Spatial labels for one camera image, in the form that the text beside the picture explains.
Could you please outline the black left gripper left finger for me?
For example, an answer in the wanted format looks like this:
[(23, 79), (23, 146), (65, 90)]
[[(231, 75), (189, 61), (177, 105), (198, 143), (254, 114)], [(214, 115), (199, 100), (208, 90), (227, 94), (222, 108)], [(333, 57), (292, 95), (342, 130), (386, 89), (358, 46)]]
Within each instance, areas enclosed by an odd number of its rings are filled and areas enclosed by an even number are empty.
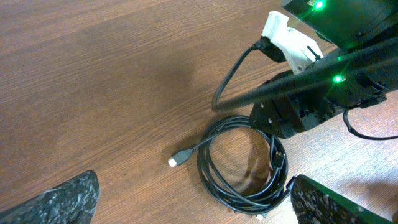
[(1, 223), (90, 223), (99, 198), (98, 177), (87, 170), (1, 212)]

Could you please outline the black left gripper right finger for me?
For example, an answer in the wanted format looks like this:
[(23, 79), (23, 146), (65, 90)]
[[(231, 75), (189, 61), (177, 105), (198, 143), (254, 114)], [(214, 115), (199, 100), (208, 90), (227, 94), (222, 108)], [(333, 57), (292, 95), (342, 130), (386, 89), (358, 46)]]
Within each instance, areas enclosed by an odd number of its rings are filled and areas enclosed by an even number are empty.
[(289, 191), (299, 224), (392, 223), (302, 174), (289, 181)]

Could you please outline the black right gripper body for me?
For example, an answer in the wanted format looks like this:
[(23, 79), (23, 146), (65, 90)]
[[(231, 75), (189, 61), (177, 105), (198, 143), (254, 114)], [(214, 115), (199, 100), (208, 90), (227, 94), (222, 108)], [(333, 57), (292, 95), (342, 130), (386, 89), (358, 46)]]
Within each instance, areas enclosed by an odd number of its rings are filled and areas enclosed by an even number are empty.
[(342, 113), (342, 107), (328, 99), (336, 87), (334, 82), (324, 83), (255, 103), (249, 124), (282, 139), (309, 131)]

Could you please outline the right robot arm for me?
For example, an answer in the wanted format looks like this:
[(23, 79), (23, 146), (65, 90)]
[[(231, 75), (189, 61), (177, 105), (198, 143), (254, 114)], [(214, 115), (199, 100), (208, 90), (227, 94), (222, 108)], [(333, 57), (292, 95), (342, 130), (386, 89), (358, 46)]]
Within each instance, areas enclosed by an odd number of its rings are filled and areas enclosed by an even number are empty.
[[(290, 70), (287, 93), (253, 106), (252, 127), (287, 139), (397, 89), (396, 1), (284, 1), (269, 13), (261, 50)], [(294, 78), (294, 83), (286, 83)]]

